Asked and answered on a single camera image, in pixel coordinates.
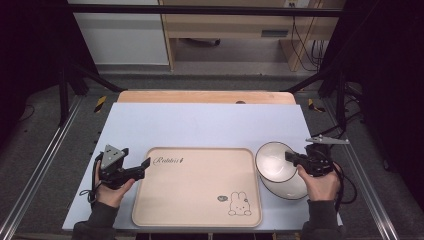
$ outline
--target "human hand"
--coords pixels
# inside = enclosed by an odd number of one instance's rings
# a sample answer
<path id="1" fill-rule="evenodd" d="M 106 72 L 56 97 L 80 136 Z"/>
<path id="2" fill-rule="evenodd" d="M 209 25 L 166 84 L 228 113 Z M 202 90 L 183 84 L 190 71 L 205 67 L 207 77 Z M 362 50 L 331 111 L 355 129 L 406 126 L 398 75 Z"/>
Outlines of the human hand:
<path id="1" fill-rule="evenodd" d="M 100 170 L 101 161 L 97 162 L 96 166 L 96 184 L 100 181 L 99 179 L 99 170 Z M 131 189 L 131 186 L 134 184 L 135 180 L 130 179 L 121 188 L 116 190 L 110 189 L 105 185 L 100 185 L 96 192 L 96 199 L 98 202 L 102 202 L 108 206 L 118 208 L 121 204 L 122 198 L 128 190 Z"/>
<path id="2" fill-rule="evenodd" d="M 310 176 L 300 164 L 297 165 L 297 170 L 299 176 L 305 181 L 311 201 L 332 201 L 336 198 L 340 181 L 334 170 L 322 177 Z"/>

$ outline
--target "tray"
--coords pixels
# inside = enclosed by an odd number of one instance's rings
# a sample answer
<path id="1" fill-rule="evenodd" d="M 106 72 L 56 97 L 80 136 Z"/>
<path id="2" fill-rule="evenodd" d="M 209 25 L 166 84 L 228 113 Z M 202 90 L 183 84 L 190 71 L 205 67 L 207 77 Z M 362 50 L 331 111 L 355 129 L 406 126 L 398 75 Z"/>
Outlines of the tray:
<path id="1" fill-rule="evenodd" d="M 153 148 L 132 213 L 138 226 L 254 227 L 262 220 L 245 148 Z"/>

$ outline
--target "white bowl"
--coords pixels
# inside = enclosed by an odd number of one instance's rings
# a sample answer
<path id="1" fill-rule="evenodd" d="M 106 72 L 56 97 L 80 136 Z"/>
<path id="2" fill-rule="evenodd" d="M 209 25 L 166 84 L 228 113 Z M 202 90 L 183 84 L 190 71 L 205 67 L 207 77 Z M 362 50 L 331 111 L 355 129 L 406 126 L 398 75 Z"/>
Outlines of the white bowl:
<path id="1" fill-rule="evenodd" d="M 307 195 L 306 184 L 293 163 L 286 160 L 293 150 L 280 142 L 269 142 L 256 153 L 256 167 L 265 187 L 285 199 L 300 199 Z"/>

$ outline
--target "wooden board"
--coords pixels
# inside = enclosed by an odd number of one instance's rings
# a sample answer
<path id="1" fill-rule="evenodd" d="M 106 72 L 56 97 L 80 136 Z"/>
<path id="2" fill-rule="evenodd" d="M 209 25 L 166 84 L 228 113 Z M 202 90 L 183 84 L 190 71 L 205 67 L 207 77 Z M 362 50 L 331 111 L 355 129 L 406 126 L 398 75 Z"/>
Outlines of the wooden board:
<path id="1" fill-rule="evenodd" d="M 133 209 L 138 226 L 254 227 L 262 220 L 244 148 L 153 148 Z"/>
<path id="2" fill-rule="evenodd" d="M 124 91 L 118 102 L 296 104 L 288 92 L 260 91 Z"/>

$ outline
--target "rabbit illustration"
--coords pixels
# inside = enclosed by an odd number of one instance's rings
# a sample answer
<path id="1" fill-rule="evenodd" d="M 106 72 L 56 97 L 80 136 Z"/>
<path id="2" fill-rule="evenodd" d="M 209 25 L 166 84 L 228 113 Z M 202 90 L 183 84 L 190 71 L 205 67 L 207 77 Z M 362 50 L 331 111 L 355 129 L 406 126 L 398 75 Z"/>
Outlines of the rabbit illustration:
<path id="1" fill-rule="evenodd" d="M 250 216 L 252 214 L 245 192 L 233 192 L 231 194 L 230 211 L 228 214 L 230 216 Z"/>

